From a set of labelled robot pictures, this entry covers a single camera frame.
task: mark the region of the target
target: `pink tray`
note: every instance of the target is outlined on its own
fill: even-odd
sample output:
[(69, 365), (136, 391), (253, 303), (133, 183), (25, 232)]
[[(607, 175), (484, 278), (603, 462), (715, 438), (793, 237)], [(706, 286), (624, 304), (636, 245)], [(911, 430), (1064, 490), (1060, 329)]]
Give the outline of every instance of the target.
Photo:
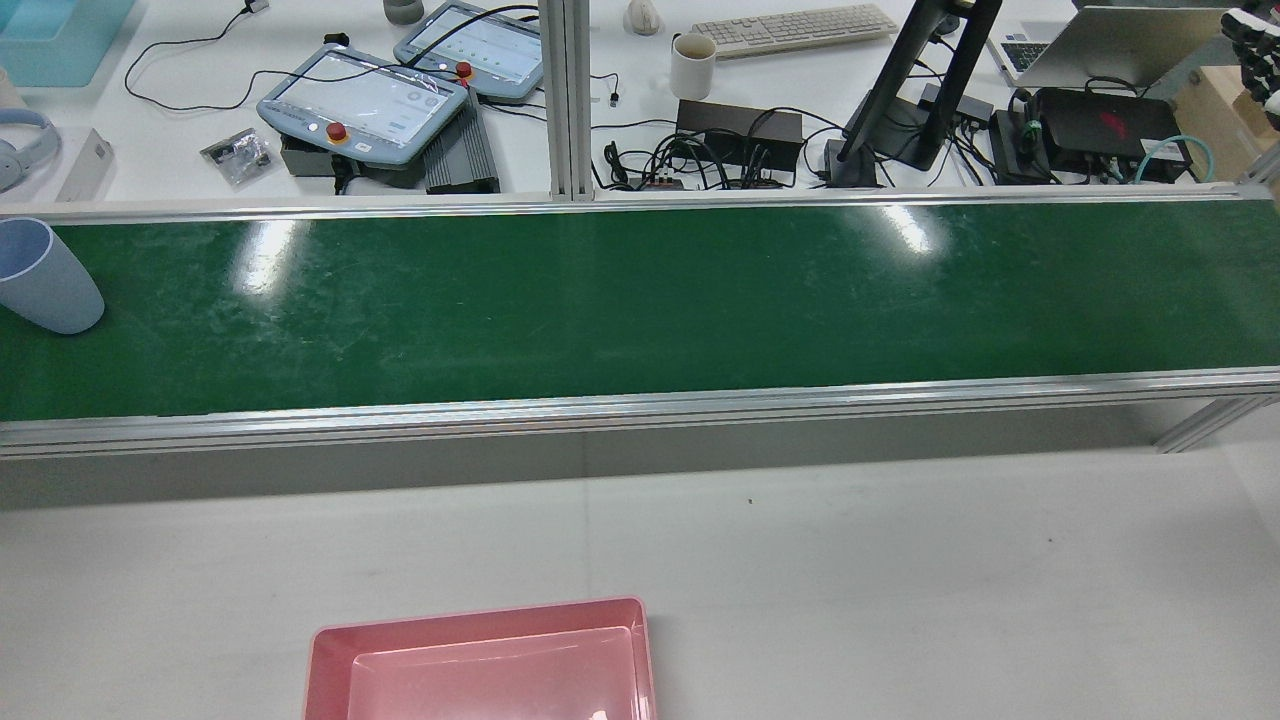
[(305, 720), (655, 720), (634, 597), (325, 628)]

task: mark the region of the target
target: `cardboard box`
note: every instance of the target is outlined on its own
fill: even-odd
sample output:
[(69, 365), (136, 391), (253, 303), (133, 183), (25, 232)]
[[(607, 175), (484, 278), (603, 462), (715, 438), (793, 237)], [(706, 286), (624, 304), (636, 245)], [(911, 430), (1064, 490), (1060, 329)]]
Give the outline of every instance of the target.
[[(1204, 67), (1192, 73), (1174, 97), (1174, 118), (1183, 133), (1203, 140), (1213, 150), (1215, 179), (1239, 178), (1258, 155), (1280, 141), (1280, 132), (1271, 128), (1262, 106), (1244, 91), (1236, 65)], [(1204, 177), (1203, 154), (1189, 147), (1192, 169)], [(1270, 187), (1280, 204), (1280, 178)]]

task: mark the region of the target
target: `keyboard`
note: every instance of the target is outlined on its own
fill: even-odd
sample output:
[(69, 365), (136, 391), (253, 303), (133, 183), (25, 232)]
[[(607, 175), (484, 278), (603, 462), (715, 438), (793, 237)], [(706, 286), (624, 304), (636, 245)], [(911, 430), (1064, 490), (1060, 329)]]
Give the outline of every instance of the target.
[(1036, 58), (1044, 53), (1048, 42), (1001, 42), (1000, 46), (1009, 56), (1009, 61), (1014, 64), (1014, 69), (1024, 73), (1027, 68), (1032, 67)]
[(897, 23), (867, 4), (695, 23), (694, 32), (716, 41), (718, 58), (731, 59), (874, 40), (897, 32)]

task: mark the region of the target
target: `white headphones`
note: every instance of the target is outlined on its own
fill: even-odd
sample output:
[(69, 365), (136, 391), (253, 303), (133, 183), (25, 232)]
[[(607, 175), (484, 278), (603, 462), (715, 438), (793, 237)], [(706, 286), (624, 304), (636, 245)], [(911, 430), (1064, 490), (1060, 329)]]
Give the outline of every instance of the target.
[(14, 147), (12, 142), (0, 140), (0, 192), (4, 192), (22, 182), (22, 178), (27, 177), (27, 170), (52, 158), (61, 141), (54, 123), (35, 110), (3, 109), (0, 126), (36, 126), (41, 129), (40, 137), (22, 150)]

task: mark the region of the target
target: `mug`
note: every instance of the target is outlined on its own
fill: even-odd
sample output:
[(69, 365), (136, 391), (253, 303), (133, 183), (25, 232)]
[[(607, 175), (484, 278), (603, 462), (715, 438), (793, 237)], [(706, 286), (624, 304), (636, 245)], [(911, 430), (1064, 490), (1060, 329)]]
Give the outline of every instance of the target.
[(671, 38), (671, 92), (681, 100), (701, 100), (712, 91), (716, 41), (686, 32)]

